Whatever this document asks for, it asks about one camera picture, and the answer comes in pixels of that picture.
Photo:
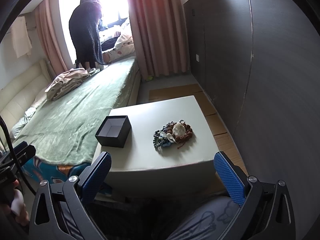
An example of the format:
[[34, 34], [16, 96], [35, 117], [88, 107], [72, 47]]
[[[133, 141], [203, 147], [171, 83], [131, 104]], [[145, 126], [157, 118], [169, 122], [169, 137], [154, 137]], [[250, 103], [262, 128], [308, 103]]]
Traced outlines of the person's left hand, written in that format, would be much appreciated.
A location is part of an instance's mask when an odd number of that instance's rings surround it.
[[17, 189], [19, 185], [18, 180], [15, 180], [12, 185], [8, 186], [4, 192], [4, 199], [1, 200], [1, 211], [5, 216], [15, 215], [15, 220], [21, 226], [29, 224], [29, 215], [23, 200], [23, 195]]

